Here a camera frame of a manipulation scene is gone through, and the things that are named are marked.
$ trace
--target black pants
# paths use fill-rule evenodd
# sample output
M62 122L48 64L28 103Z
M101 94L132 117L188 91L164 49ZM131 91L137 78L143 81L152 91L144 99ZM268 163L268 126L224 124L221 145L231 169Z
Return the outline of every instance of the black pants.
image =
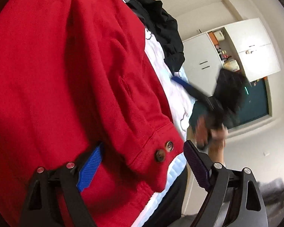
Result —
M143 227L167 227L181 217L182 205L187 184L187 167L177 177L158 208Z

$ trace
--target windowsill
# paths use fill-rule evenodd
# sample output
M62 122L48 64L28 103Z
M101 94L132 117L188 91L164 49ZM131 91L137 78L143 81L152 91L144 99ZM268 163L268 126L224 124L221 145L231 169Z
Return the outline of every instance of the windowsill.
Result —
M266 124L272 122L273 120L274 119L273 119L272 116L265 115L262 118L258 118L256 120L250 121L246 124L236 126L236 127L228 130L229 135L228 135L227 138L232 138L232 137L235 137L237 135L241 135L241 134L247 133L249 131L258 129L259 127L266 125Z

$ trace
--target white cabinet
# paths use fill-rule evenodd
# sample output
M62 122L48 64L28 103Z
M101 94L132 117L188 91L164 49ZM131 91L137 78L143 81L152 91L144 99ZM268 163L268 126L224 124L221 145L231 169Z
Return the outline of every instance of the white cabinet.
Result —
M250 82L278 72L280 66L273 45L266 44L256 48L251 54L239 53L246 77Z
M238 53L270 43L269 36L259 18L235 22L224 28Z
M222 67L220 57L207 33L183 43L188 80L207 95L213 95L216 78Z

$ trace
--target black garment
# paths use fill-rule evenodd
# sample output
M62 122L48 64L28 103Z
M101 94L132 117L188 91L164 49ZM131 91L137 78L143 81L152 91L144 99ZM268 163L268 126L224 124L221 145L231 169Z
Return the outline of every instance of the black garment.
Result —
M181 217L187 185L187 175L187 167L185 167L163 197L158 208L145 222L143 227L167 227Z
M163 48L165 64L171 73L178 72L185 60L183 43L178 32L177 21L156 0L130 0L126 3L151 31Z

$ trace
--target hand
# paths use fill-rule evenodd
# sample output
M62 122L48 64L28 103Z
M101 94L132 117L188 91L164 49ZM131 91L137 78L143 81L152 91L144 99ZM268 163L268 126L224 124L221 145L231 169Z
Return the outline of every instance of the hand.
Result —
M225 126L222 125L222 127L219 130L211 130L212 141L210 142L208 155L213 162L224 164L223 152L228 131ZM208 143L208 129L204 117L200 117L197 122L195 139L198 145Z

